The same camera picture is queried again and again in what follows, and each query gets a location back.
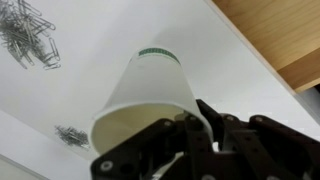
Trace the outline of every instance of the paper cup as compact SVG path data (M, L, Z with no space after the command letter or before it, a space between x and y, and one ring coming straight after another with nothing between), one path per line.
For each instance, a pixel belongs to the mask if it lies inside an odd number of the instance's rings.
M212 134L177 57L164 48L145 48L130 60L108 103L95 117L91 145L103 154L153 122L174 120L184 112L200 119Z

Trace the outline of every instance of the green stripe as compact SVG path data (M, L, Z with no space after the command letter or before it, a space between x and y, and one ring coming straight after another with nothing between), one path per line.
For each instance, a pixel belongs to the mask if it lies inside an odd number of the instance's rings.
M161 48L144 49L144 50L139 52L139 56L143 56L143 55L151 54L151 53L157 53L157 54L163 54L163 55L169 56L172 59L176 60L180 64L178 58L175 55L173 55L171 52L169 52L169 51L167 51L165 49L161 49Z

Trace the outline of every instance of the wooden panel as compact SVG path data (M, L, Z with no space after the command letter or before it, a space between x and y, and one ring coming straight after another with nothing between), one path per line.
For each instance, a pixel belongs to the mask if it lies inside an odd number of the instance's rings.
M320 51L320 1L316 0L213 0L229 17L256 49L276 69L281 70L291 63L303 61L316 63ZM320 71L310 66L312 72ZM310 81L320 78L301 72L281 75L296 90L304 90L314 84Z

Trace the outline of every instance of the white paper cup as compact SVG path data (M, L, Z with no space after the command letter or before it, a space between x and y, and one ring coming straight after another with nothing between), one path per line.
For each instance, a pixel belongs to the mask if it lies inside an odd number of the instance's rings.
M199 118L212 134L177 57L164 48L145 48L130 60L108 103L95 117L89 139L103 154L151 123L174 120L183 112Z

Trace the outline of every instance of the wooden shelf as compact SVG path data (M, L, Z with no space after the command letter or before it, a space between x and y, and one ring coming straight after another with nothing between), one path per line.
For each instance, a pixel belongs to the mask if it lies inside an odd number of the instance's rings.
M320 83L320 1L213 1L294 90Z

